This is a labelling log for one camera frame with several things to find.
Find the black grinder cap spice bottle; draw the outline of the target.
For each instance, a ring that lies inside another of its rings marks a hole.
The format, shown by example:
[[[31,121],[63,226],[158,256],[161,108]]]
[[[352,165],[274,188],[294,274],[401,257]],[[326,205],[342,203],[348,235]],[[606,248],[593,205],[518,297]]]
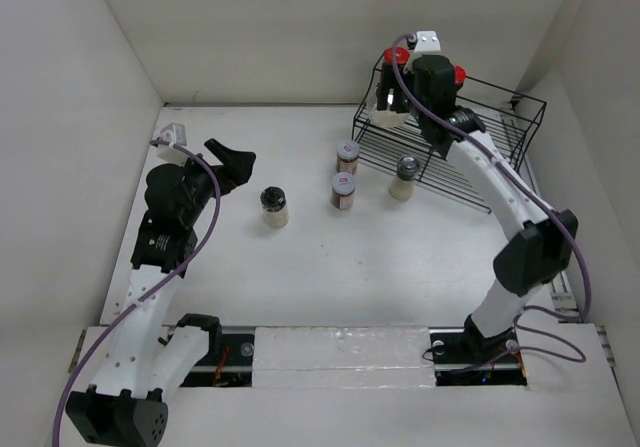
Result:
[[[276,186],[265,188],[260,195],[263,220],[271,228],[282,228],[289,221],[287,199],[283,189]]]

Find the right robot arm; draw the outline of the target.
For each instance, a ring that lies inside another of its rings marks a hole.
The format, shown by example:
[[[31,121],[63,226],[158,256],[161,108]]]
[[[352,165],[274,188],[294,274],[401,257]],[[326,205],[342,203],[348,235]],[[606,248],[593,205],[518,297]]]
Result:
[[[568,266],[578,220],[535,194],[499,152],[483,119],[458,103],[461,68],[442,55],[416,56],[401,47],[386,49],[382,58],[373,122],[395,128],[413,117],[425,141],[480,194],[506,239],[493,259],[492,286],[448,348],[463,363],[489,360],[542,285]]]

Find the round glass jar white powder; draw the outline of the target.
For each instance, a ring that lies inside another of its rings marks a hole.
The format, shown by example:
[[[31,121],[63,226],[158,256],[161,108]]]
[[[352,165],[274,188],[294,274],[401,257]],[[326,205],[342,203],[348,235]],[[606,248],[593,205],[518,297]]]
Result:
[[[393,112],[378,111],[375,108],[377,86],[368,95],[366,100],[366,108],[369,121],[372,124],[383,129],[402,127],[409,117],[408,113],[396,114]]]

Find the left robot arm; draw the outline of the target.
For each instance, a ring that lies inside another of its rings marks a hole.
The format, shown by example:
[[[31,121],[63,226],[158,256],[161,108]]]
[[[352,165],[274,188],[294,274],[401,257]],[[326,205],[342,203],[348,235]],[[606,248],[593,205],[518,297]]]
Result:
[[[210,165],[186,147],[156,139],[153,146],[181,154],[146,176],[143,215],[130,260],[121,312],[98,338],[108,345],[88,387],[67,385],[54,427],[69,418],[85,442],[100,446],[157,446],[168,421],[168,401],[199,362],[222,369],[230,357],[220,320],[186,314],[164,346],[158,342],[179,282],[213,231],[197,237],[195,224],[208,202],[246,184],[256,155],[215,139]]]

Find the white lid brown spice jar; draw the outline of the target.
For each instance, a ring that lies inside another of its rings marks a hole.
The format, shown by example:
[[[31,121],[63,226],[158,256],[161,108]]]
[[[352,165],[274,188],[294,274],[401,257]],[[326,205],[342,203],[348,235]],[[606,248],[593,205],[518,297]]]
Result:
[[[339,210],[349,210],[353,205],[356,182],[348,172],[336,173],[331,183],[331,204]]]

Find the red lid sauce jar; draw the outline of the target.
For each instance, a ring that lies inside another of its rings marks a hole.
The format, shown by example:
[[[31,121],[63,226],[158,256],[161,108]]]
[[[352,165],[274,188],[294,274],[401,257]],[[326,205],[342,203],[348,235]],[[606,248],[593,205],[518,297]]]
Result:
[[[465,69],[459,65],[454,65],[454,87],[456,92],[464,86],[466,78],[467,74]]]
[[[397,79],[394,74],[394,65],[402,71],[410,58],[410,52],[403,47],[387,48],[383,54],[381,74],[378,86],[378,94],[386,99],[391,91],[396,90]]]

